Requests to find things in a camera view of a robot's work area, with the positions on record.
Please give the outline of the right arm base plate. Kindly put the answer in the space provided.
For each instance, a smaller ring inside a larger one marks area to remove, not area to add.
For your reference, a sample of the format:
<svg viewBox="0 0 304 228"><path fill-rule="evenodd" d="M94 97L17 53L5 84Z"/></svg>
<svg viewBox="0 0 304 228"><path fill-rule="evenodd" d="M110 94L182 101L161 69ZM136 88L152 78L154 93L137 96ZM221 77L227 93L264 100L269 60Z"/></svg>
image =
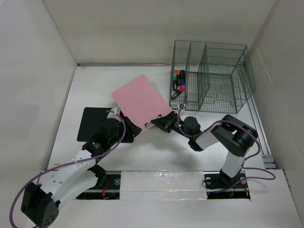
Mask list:
<svg viewBox="0 0 304 228"><path fill-rule="evenodd" d="M207 172L201 185L206 189L208 200L250 199L249 187L243 172L239 173L232 183L224 184L218 172Z"/></svg>

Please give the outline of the orange highlighter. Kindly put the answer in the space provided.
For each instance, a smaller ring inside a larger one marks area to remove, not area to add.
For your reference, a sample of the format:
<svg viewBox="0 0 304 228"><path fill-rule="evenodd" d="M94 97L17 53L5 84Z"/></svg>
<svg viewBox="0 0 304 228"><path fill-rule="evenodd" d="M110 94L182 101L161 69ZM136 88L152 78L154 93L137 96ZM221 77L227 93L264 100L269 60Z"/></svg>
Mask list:
<svg viewBox="0 0 304 228"><path fill-rule="evenodd" d="M178 70L178 71L176 71L176 78L180 79L180 77L181 77L181 72Z"/></svg>

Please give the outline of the green highlighter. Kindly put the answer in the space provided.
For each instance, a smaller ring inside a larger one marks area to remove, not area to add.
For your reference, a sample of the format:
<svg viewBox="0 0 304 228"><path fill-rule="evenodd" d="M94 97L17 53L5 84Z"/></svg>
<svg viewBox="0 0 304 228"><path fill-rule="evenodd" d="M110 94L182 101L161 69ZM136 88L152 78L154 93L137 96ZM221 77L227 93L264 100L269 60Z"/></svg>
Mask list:
<svg viewBox="0 0 304 228"><path fill-rule="evenodd" d="M177 76L173 77L173 91L178 90L178 84L177 84Z"/></svg>

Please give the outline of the black mat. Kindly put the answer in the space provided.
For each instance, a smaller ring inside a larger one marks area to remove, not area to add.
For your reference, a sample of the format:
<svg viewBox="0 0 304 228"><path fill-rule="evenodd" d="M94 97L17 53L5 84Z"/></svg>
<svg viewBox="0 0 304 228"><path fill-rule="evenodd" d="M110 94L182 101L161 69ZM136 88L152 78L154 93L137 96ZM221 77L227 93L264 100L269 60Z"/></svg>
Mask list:
<svg viewBox="0 0 304 228"><path fill-rule="evenodd" d="M107 119L106 111L108 110L110 108L105 107L86 107L84 109L77 135L78 142L87 142L100 132Z"/></svg>

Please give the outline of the blue highlighter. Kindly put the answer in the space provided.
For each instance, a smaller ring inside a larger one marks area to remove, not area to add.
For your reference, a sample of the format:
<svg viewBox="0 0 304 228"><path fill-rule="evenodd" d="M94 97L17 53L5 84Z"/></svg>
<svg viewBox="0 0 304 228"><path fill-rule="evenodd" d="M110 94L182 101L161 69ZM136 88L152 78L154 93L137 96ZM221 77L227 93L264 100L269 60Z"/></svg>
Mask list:
<svg viewBox="0 0 304 228"><path fill-rule="evenodd" d="M185 78L185 77L186 77L186 71L185 71L185 70L181 70L180 72L181 72L181 76L182 76L183 78Z"/></svg>

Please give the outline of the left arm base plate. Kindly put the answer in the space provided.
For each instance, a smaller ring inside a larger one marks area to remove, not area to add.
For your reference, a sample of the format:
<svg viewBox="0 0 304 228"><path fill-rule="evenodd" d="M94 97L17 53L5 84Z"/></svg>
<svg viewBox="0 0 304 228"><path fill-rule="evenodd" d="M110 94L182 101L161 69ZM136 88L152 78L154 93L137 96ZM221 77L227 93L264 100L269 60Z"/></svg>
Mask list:
<svg viewBox="0 0 304 228"><path fill-rule="evenodd" d="M120 198L121 173L107 174L104 184L87 189L76 197L77 200L117 200Z"/></svg>

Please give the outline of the purple highlighter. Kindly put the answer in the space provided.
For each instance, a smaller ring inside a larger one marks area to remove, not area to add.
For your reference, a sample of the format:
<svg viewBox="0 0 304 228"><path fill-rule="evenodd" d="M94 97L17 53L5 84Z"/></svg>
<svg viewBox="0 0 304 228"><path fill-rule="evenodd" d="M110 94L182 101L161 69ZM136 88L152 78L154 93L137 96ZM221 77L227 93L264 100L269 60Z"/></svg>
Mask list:
<svg viewBox="0 0 304 228"><path fill-rule="evenodd" d="M179 79L178 79L178 85L184 85L185 84L185 78L183 78L183 77L180 77Z"/></svg>

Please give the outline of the pink clipboard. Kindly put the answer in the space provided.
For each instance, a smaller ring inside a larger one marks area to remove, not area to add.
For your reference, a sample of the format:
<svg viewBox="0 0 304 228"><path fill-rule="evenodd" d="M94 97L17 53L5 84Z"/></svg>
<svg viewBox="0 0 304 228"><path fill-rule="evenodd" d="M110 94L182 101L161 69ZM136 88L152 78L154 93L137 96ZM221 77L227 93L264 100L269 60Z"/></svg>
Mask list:
<svg viewBox="0 0 304 228"><path fill-rule="evenodd" d="M145 124L159 115L166 116L172 109L145 75L141 75L112 92L117 106L130 121L147 130Z"/></svg>

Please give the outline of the green clipboard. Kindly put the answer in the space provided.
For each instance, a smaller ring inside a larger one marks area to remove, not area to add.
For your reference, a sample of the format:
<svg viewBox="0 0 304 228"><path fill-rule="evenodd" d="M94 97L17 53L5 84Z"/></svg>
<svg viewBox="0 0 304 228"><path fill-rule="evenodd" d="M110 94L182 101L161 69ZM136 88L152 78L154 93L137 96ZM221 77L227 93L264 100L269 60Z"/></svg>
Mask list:
<svg viewBox="0 0 304 228"><path fill-rule="evenodd" d="M160 93L160 90L159 90L158 86L156 85L156 83L154 81L151 81L151 83L154 86L154 88Z"/></svg>

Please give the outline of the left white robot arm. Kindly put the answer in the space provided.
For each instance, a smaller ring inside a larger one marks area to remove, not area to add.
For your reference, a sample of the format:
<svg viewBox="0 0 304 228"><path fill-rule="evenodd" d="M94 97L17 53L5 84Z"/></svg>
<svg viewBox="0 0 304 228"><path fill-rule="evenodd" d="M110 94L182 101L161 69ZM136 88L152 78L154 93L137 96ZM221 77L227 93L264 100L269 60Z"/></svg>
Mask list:
<svg viewBox="0 0 304 228"><path fill-rule="evenodd" d="M24 187L21 212L37 228L49 227L66 202L86 189L105 185L106 170L98 163L117 145L132 143L141 131L127 116L108 110L99 130L84 141L81 150L70 162L45 171L51 176L41 183L30 181Z"/></svg>

